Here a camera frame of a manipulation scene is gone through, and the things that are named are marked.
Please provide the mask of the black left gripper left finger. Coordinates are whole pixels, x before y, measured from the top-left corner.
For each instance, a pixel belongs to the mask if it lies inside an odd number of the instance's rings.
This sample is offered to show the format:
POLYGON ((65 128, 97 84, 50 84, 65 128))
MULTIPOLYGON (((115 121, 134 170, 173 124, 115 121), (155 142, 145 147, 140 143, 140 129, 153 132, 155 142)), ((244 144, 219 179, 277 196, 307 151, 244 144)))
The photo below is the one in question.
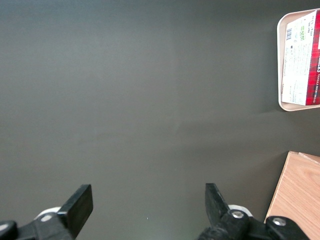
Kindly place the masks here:
POLYGON ((62 205, 40 212, 30 223, 0 222, 2 240, 75 240, 93 211, 92 186, 81 185, 62 205))

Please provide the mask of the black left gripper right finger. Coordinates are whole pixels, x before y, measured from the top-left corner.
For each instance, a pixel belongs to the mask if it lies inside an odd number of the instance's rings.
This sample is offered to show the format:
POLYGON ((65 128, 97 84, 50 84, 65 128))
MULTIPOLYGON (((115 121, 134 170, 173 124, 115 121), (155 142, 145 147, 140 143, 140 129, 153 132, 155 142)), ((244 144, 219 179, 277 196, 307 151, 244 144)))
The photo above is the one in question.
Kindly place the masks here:
POLYGON ((198 240, 307 240, 308 236, 293 220, 270 216, 256 220, 248 209, 228 205, 214 183, 205 185, 205 209, 210 227, 198 240))

